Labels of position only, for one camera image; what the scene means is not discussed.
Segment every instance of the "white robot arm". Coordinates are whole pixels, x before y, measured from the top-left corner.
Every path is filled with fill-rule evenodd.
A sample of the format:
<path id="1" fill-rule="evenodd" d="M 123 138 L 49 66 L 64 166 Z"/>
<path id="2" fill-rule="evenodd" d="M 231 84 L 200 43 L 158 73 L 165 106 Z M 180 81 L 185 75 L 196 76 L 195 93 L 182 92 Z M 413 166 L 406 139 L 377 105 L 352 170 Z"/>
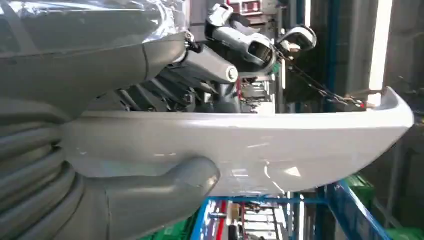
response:
<path id="1" fill-rule="evenodd" d="M 291 29 L 273 45 L 268 37 L 252 31 L 252 28 L 235 29 L 237 24 L 230 22 L 233 14 L 231 6 L 217 3 L 206 19 L 205 36 L 238 52 L 245 61 L 257 66 L 275 63 L 277 53 L 292 59 L 293 53 L 307 51 L 317 45 L 317 36 L 306 26 Z"/>

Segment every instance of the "blue metal rack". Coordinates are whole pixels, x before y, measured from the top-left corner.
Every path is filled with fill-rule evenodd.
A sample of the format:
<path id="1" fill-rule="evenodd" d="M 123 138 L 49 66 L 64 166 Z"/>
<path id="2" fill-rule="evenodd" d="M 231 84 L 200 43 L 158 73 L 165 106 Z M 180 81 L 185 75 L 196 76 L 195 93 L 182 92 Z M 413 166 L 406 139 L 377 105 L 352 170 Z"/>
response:
<path id="1" fill-rule="evenodd" d="M 210 214 L 214 209 L 211 208 L 212 202 L 233 201 L 233 202 L 261 202 L 261 203 L 280 203 L 280 204 L 316 204 L 315 221 L 315 239 L 320 240 L 323 231 L 324 209 L 329 208 L 337 220 L 344 235 L 349 240 L 390 240 L 384 228 L 376 221 L 367 208 L 361 203 L 354 192 L 342 180 L 337 183 L 320 187 L 317 189 L 315 198 L 274 198 L 268 196 L 260 197 L 210 197 L 199 210 L 194 230 L 191 234 L 191 240 L 203 240 L 205 233 L 211 228 Z"/>

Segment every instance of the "blue steel frame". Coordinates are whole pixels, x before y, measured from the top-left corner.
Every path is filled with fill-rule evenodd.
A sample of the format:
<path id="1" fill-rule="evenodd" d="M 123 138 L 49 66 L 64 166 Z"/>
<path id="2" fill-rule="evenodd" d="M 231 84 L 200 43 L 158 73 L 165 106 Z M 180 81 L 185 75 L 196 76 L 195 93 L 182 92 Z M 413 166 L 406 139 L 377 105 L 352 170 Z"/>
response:
<path id="1" fill-rule="evenodd" d="M 210 201 L 219 200 L 285 204 L 298 204 L 303 201 L 306 204 L 317 204 L 317 206 L 327 205 L 349 240 L 390 240 L 384 228 L 376 221 L 344 180 L 325 187 L 319 187 L 317 188 L 317 193 L 317 198 L 305 198 L 303 200 L 299 197 L 274 198 L 266 195 L 259 197 L 209 197 L 199 210 L 190 240 L 201 239 L 201 228 L 204 225 L 207 205 Z M 317 240 L 321 240 L 323 213 L 318 211 L 316 215 L 315 237 Z"/>

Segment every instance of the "green container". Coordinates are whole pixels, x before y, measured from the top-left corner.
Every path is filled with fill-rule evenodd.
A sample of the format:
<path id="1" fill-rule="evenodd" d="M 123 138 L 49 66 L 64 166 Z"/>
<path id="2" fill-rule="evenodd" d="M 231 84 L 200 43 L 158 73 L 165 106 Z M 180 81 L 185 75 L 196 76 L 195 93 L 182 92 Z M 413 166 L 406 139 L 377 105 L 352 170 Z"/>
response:
<path id="1" fill-rule="evenodd" d="M 149 236 L 145 236 L 139 240 L 188 240 L 195 227 L 195 222 L 198 213 L 196 212 L 193 216 L 186 220 L 180 221 L 169 227 L 157 231 Z"/>
<path id="2" fill-rule="evenodd" d="M 376 195 L 374 186 L 358 174 L 349 176 L 345 180 L 362 204 L 370 210 Z"/>
<path id="3" fill-rule="evenodd" d="M 393 240 L 424 240 L 424 232 L 418 228 L 402 227 L 386 229 L 386 232 Z"/>

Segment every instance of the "plastic wrap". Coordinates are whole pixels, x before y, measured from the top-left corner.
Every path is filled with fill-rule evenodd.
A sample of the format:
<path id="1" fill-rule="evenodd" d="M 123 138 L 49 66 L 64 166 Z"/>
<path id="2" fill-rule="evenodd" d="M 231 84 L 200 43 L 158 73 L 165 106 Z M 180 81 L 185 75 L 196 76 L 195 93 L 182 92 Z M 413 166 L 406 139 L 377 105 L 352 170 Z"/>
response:
<path id="1" fill-rule="evenodd" d="M 0 58 L 140 45 L 188 29 L 183 0 L 32 0 L 0 7 Z"/>

